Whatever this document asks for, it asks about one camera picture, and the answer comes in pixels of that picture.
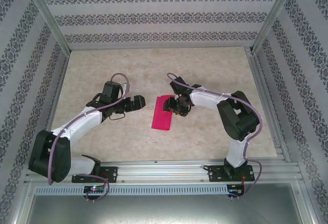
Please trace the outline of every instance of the wire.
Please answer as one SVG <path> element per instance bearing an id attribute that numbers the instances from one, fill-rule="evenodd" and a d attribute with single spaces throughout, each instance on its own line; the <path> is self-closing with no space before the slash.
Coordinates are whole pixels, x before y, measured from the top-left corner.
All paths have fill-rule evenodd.
<path id="1" fill-rule="evenodd" d="M 195 90 L 195 91 L 200 91 L 200 92 L 206 92 L 206 93 L 210 93 L 210 94 L 214 94 L 214 95 L 219 95 L 221 97 L 226 97 L 226 98 L 230 98 L 232 100 L 235 100 L 235 101 L 238 101 L 244 105 L 246 105 L 247 107 L 249 107 L 252 111 L 254 111 L 254 113 L 256 114 L 258 120 L 259 120 L 259 128 L 258 130 L 256 131 L 256 133 L 254 133 L 253 135 L 251 135 L 250 137 L 248 137 L 246 139 L 246 144 L 245 144 L 245 147 L 244 147 L 244 151 L 242 153 L 242 156 L 244 157 L 244 159 L 246 161 L 249 161 L 249 162 L 256 162 L 259 164 L 260 166 L 260 170 L 259 170 L 259 173 L 256 177 L 256 179 L 254 180 L 252 186 L 248 189 L 247 192 L 245 192 L 242 196 L 240 196 L 239 198 L 242 198 L 242 197 L 245 197 L 255 186 L 255 184 L 258 182 L 258 180 L 260 179 L 260 176 L 261 176 L 261 173 L 262 173 L 262 164 L 258 161 L 258 160 L 254 160 L 254 159 L 247 159 L 246 157 L 246 150 L 247 150 L 247 147 L 248 147 L 248 144 L 250 142 L 251 139 L 255 138 L 261 131 L 262 131 L 262 127 L 263 127 L 263 121 L 262 121 L 262 118 L 261 118 L 261 115 L 260 113 L 249 103 L 247 103 L 246 101 L 240 99 L 240 98 L 237 98 L 237 97 L 233 97 L 231 95 L 227 95 L 227 94 L 224 94 L 224 93 L 220 93 L 220 92 L 213 92 L 213 91 L 209 91 L 209 90 L 204 90 L 204 89 L 200 89 L 200 88 L 194 88 L 194 87 L 191 87 L 191 86 L 188 86 L 188 85 L 185 85 L 185 84 L 182 84 L 180 82 L 177 82 L 176 80 L 174 80 L 171 75 L 173 75 L 175 78 L 177 78 L 177 76 L 173 73 L 167 73 L 167 77 L 173 81 L 174 83 L 182 86 L 182 87 L 186 87 L 186 88 L 189 88 L 189 89 L 192 89 L 192 90 Z"/>
<path id="2" fill-rule="evenodd" d="M 125 74 L 122 74 L 122 73 L 116 73 L 116 74 L 113 74 L 113 76 L 111 77 L 111 81 L 113 80 L 113 78 L 117 75 L 121 75 L 123 76 L 126 80 L 127 80 L 127 88 L 126 88 L 126 91 L 124 93 L 124 95 L 122 95 L 122 97 L 120 99 L 118 99 L 117 101 L 115 101 L 114 103 L 112 104 L 109 104 L 109 105 L 105 105 L 105 106 L 102 106 L 102 107 L 99 107 L 99 108 L 96 108 L 96 109 L 93 109 L 93 110 L 90 110 L 84 114 L 81 114 L 77 117 L 75 117 L 74 119 L 72 119 L 69 123 L 67 123 L 66 126 L 64 126 L 64 128 L 58 133 L 58 135 L 56 136 L 52 146 L 51 146 L 51 151 L 50 151 L 50 156 L 49 156 L 49 163 L 48 163 L 48 184 L 49 185 L 52 185 L 53 184 L 53 180 L 51 179 L 51 172 L 52 172 L 52 161 L 53 161 L 53 153 L 55 151 L 55 148 L 56 148 L 56 144 L 57 144 L 57 141 L 58 139 L 60 138 L 60 136 L 65 133 L 65 131 L 72 125 L 74 124 L 77 120 L 81 119 L 82 117 L 84 117 L 85 115 L 87 114 L 90 114 L 92 112 L 95 112 L 95 111 L 98 111 L 98 110 L 102 110 L 102 109 L 106 109 L 106 108 L 109 108 L 111 106 L 114 106 L 116 104 L 118 104 L 119 102 L 121 102 L 127 95 L 128 95 L 128 92 L 130 91 L 130 83 L 129 83 L 129 79 L 127 78 L 127 76 Z M 97 177 L 94 177 L 94 178 L 100 178 L 104 181 L 107 181 L 106 179 L 100 177 L 100 176 L 97 176 Z"/>
<path id="3" fill-rule="evenodd" d="M 245 176 L 244 175 L 241 176 L 241 184 L 242 184 L 241 190 L 243 191 L 243 190 L 245 190 Z"/>
<path id="4" fill-rule="evenodd" d="M 99 198 L 97 198 L 97 199 L 89 199 L 88 198 L 88 195 L 89 195 L 89 193 L 91 193 L 91 191 L 87 192 L 87 194 L 86 194 L 87 201 L 97 202 L 99 200 L 102 200 L 109 193 L 109 182 L 105 178 L 102 178 L 102 177 L 97 176 L 97 175 L 90 175 L 90 174 L 78 174 L 78 176 L 101 179 L 101 180 L 104 181 L 103 187 L 105 188 L 105 184 L 107 184 L 107 186 L 108 186 L 107 189 L 106 189 L 106 192 L 102 196 L 100 196 Z"/>

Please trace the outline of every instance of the metal bracket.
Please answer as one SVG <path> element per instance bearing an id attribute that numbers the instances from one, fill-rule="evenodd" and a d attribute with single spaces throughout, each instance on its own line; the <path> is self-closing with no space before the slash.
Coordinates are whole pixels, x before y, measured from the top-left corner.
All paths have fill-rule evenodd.
<path id="1" fill-rule="evenodd" d="M 204 166 L 204 169 L 208 171 L 208 176 L 210 182 L 236 182 L 242 181 L 242 176 L 244 176 L 244 181 L 254 181 L 254 171 L 251 165 L 246 165 L 243 172 L 239 175 L 234 176 L 232 179 L 224 171 L 224 165 L 212 165 Z"/>
<path id="2" fill-rule="evenodd" d="M 109 183 L 116 183 L 117 170 L 117 167 L 101 167 L 99 176 L 108 180 Z M 92 177 L 73 175 L 72 183 L 104 183 L 104 181 Z"/>

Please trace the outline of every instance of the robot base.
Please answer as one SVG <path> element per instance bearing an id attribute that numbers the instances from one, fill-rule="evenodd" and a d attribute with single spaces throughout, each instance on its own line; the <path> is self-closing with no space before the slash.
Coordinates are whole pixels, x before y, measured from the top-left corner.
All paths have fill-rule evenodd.
<path id="1" fill-rule="evenodd" d="M 235 172 L 231 177 L 226 173 L 227 166 L 225 165 L 211 165 L 204 166 L 203 168 L 208 171 L 210 182 L 236 182 L 242 181 L 254 181 L 254 171 L 251 165 L 241 166 L 238 172 Z"/>
<path id="2" fill-rule="evenodd" d="M 117 167 L 100 167 L 99 176 L 108 180 L 109 183 L 116 183 Z M 92 177 L 73 175 L 72 183 L 104 183 L 104 181 Z"/>

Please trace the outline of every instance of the aluminum frame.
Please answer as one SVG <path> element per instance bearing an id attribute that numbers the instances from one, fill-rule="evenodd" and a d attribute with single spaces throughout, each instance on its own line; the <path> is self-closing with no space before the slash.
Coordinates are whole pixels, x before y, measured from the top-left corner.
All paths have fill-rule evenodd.
<path id="1" fill-rule="evenodd" d="M 303 176 L 297 162 L 291 162 L 286 145 L 281 136 L 281 131 L 274 114 L 274 109 L 270 100 L 267 87 L 264 85 L 263 76 L 258 66 L 258 60 L 252 55 L 251 49 L 245 47 L 252 75 L 265 116 L 269 124 L 269 129 L 275 144 L 277 157 L 258 158 L 263 166 L 262 176 L 258 184 L 289 183 L 291 184 L 299 214 L 304 224 L 318 223 L 308 191 L 306 189 Z M 60 89 L 64 78 L 59 84 L 56 103 L 59 99 Z M 51 127 L 55 112 L 52 111 L 51 119 L 47 127 Z M 258 174 L 259 166 L 253 166 L 255 175 Z M 233 184 L 240 182 L 209 182 L 208 173 L 202 166 L 223 165 L 223 160 L 175 160 L 175 161 L 135 161 L 135 162 L 104 162 L 102 166 L 118 167 L 117 183 L 115 186 L 153 186 L 153 185 L 212 185 L 212 184 Z M 28 171 L 24 180 L 20 198 L 13 212 L 12 224 L 26 223 L 32 208 L 35 190 L 37 186 L 47 185 L 47 179 L 43 176 Z M 57 183 L 58 186 L 71 186 L 69 177 Z"/>

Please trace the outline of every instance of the metal edge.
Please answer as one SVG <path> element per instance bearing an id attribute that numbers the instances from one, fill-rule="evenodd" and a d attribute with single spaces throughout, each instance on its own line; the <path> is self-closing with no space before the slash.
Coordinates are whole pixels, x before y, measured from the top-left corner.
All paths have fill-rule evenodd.
<path id="1" fill-rule="evenodd" d="M 275 0 L 273 6 L 271 7 L 270 12 L 268 13 L 260 31 L 258 32 L 254 43 L 252 45 L 252 52 L 256 53 L 260 46 L 262 45 L 262 42 L 264 41 L 266 35 L 268 34 L 268 31 L 271 28 L 271 25 L 273 24 L 273 22 L 275 21 L 275 19 L 277 18 L 280 10 L 283 7 L 283 4 L 286 2 L 286 0 Z"/>
<path id="2" fill-rule="evenodd" d="M 12 218 L 9 219 L 8 223 L 11 224 L 25 224 L 27 223 L 30 210 L 32 207 L 35 188 L 33 184 L 23 185 L 19 195 L 19 199 L 15 206 Z"/>
<path id="3" fill-rule="evenodd" d="M 250 65 L 250 69 L 251 69 L 251 72 L 253 75 L 254 83 L 255 83 L 255 86 L 256 86 L 256 89 L 257 89 L 257 92 L 258 92 L 258 95 L 260 97 L 260 101 L 261 101 L 261 104 L 263 107 L 264 115 L 265 115 L 265 118 L 269 125 L 269 131 L 271 133 L 271 137 L 273 139 L 274 144 L 279 145 L 280 143 L 276 140 L 277 131 L 274 126 L 274 121 L 272 119 L 273 114 L 270 109 L 269 100 L 267 99 L 266 95 L 263 93 L 263 89 L 264 89 L 263 83 L 260 82 L 260 79 L 259 79 L 259 73 L 258 73 L 259 70 L 253 64 L 253 60 L 252 60 L 253 55 L 252 55 L 251 49 L 249 47 L 244 47 L 244 48 L 245 48 L 245 53 L 246 53 L 246 56 L 247 56 L 247 59 L 248 59 L 249 65 Z"/>
<path id="4" fill-rule="evenodd" d="M 232 46 L 229 45 L 219 45 L 214 43 L 220 42 L 178 42 L 177 45 L 173 44 L 176 42 L 134 42 L 142 43 L 144 45 L 134 45 L 134 46 L 104 46 L 104 47 L 95 47 L 95 48 L 75 48 L 72 49 L 75 52 L 83 51 L 112 51 L 112 50 L 135 50 L 135 49 L 175 49 L 175 48 L 228 48 L 228 47 L 243 47 L 245 44 L 235 44 Z"/>
<path id="5" fill-rule="evenodd" d="M 279 122 L 276 117 L 276 113 L 270 98 L 268 87 L 264 84 L 264 76 L 260 71 L 259 62 L 256 55 L 250 54 L 250 49 L 246 49 L 251 71 L 253 73 L 255 85 L 258 87 L 259 96 L 263 104 L 265 115 L 267 116 L 267 122 L 270 131 L 273 133 L 273 139 L 278 142 L 281 146 L 282 153 L 286 162 L 291 162 L 286 143 L 283 139 L 282 132 L 280 130 Z"/>
<path id="6" fill-rule="evenodd" d="M 68 56 L 71 52 L 71 48 L 69 47 L 68 42 L 66 41 L 64 34 L 60 30 L 59 25 L 57 24 L 55 17 L 51 13 L 46 1 L 34 0 L 34 2 L 38 7 L 41 15 L 45 19 L 46 23 L 48 24 L 51 32 L 54 34 L 65 56 Z"/>
<path id="7" fill-rule="evenodd" d="M 63 83 L 64 83 L 64 79 L 65 79 L 65 75 L 66 75 L 66 71 L 67 71 L 67 66 L 68 66 L 68 62 L 70 60 L 68 59 L 66 62 L 65 62 L 65 65 L 64 65 L 64 69 L 63 69 L 63 73 L 60 77 L 60 80 L 59 80 L 59 84 L 58 84 L 58 87 L 57 87 L 57 92 L 56 92 L 56 96 L 55 96 L 55 99 L 54 99 L 54 104 L 52 105 L 52 108 L 51 108 L 51 111 L 50 111 L 50 116 L 49 116 L 49 120 L 48 120 L 48 123 L 46 124 L 46 130 L 47 131 L 50 131 L 51 130 L 51 127 L 52 127 L 52 123 L 53 123 L 53 120 L 55 119 L 55 114 L 56 114 L 56 110 L 57 110 L 57 105 L 58 105 L 58 101 L 59 101 L 59 96 L 60 96 L 60 93 L 62 91 L 62 87 L 63 87 Z"/>
<path id="8" fill-rule="evenodd" d="M 117 184 L 140 184 L 140 185 L 171 185 L 171 184 L 210 184 L 208 172 L 206 172 L 199 163 L 195 165 L 130 165 L 118 166 Z M 259 172 L 259 167 L 253 165 L 255 174 Z M 293 183 L 295 179 L 303 182 L 303 176 L 300 168 L 295 162 L 280 161 L 274 164 L 263 164 L 263 172 L 259 183 Z M 47 179 L 41 175 L 37 175 L 32 171 L 27 173 L 25 184 L 32 182 L 34 185 L 47 185 Z M 66 185 L 71 183 L 71 177 L 66 177 L 62 182 L 56 185 Z M 221 184 L 231 184 L 231 182 L 221 182 Z"/>
<path id="9" fill-rule="evenodd" d="M 305 183 L 296 181 L 291 184 L 295 202 L 303 224 L 318 224 Z"/>

